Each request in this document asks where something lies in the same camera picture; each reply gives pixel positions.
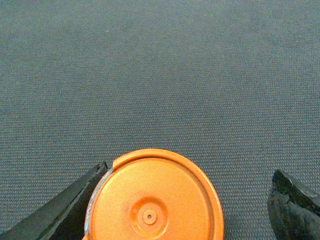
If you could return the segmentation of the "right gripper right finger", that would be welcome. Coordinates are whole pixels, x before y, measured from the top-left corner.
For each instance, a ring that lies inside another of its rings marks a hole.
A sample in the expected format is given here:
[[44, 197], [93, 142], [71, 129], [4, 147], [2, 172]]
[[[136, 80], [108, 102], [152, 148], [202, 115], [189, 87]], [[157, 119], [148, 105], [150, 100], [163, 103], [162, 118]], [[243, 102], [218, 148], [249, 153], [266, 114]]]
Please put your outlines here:
[[320, 193], [283, 170], [273, 174], [267, 209], [278, 240], [320, 238]]

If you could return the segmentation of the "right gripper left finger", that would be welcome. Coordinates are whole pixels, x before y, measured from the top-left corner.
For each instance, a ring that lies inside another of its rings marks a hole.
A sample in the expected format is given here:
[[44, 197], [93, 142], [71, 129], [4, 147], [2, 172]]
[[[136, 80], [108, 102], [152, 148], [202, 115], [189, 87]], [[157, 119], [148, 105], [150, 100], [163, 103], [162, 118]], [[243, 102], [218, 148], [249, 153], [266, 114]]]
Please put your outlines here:
[[94, 165], [83, 176], [45, 205], [2, 232], [2, 240], [81, 240], [87, 207], [102, 177], [105, 162]]

